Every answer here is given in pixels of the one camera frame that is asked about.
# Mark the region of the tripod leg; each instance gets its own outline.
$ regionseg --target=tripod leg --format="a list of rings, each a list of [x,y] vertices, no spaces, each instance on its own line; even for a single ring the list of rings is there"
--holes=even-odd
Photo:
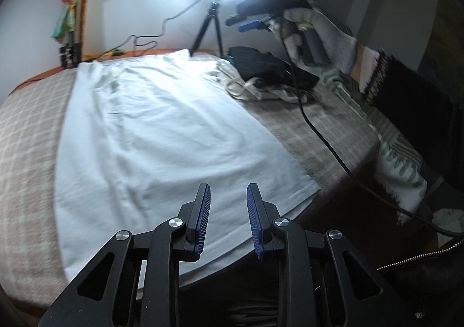
[[[211,15],[207,15],[205,17],[205,20],[203,21],[203,24],[201,25],[201,29],[195,39],[195,42],[193,43],[192,48],[189,50],[190,51],[190,56],[192,56],[200,47],[201,41],[203,40],[203,37],[205,36],[206,30],[208,30],[209,23],[211,22]]]
[[[216,24],[216,37],[217,37],[217,44],[219,45],[219,53],[220,53],[220,57],[222,58],[224,56],[224,50],[222,48],[221,25],[220,25],[218,16],[214,16],[214,23]]]

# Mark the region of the tripod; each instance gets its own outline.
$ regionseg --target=tripod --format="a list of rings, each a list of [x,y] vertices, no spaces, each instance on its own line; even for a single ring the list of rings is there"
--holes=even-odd
[[[224,56],[224,50],[222,48],[221,27],[220,27],[219,18],[218,18],[219,6],[220,6],[219,0],[213,0],[211,2],[211,5],[208,9],[208,13],[206,14],[205,20],[203,21],[203,24],[201,25],[200,31],[198,32],[195,42],[193,43],[192,48],[189,50],[190,56],[192,56],[200,47],[201,41],[203,40],[203,37],[205,36],[206,30],[208,30],[208,26],[211,23],[212,19],[214,19],[214,24],[216,26],[216,38],[217,38],[217,44],[219,45],[220,57],[222,58]]]

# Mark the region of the white cloth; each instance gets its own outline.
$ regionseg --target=white cloth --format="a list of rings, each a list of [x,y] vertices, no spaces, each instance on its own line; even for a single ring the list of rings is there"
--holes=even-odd
[[[252,250],[246,189],[298,215],[317,183],[222,89],[217,61],[170,55],[80,64],[55,171],[55,214],[70,281],[117,231],[154,229],[192,201],[212,202],[205,248],[180,264],[181,284]]]

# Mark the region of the black bag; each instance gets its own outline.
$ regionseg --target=black bag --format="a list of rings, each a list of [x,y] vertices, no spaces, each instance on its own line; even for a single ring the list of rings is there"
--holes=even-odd
[[[254,77],[261,79],[260,82],[255,83],[257,88],[279,85],[295,87],[291,76],[291,65],[277,59],[271,53],[262,54],[250,47],[232,47],[229,50],[229,56],[233,58],[233,64],[243,81],[247,82]],[[299,88],[310,92],[319,78],[300,68],[293,68]]]

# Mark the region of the sheet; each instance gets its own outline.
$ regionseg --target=sheet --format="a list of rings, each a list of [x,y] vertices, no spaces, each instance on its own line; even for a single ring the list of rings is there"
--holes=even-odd
[[[170,55],[81,64],[59,144],[54,209],[68,281],[115,232],[176,216],[199,183],[212,188],[201,259],[181,284],[250,251],[245,192],[294,217],[319,191],[298,162],[219,84],[215,61]]]
[[[192,60],[217,58],[196,54]],[[76,74],[76,68],[65,69],[17,90],[0,108],[0,226],[4,232],[0,234],[0,283],[11,298],[44,308],[67,285],[56,234],[53,192],[57,150]],[[377,157],[378,137],[322,83],[316,91],[321,100],[305,105],[305,112],[356,172],[363,163]],[[311,229],[305,225],[308,218],[347,184],[346,173],[302,120],[298,106],[283,101],[238,103],[321,186],[317,197],[298,218]],[[224,268],[228,259],[219,258],[208,266]]]

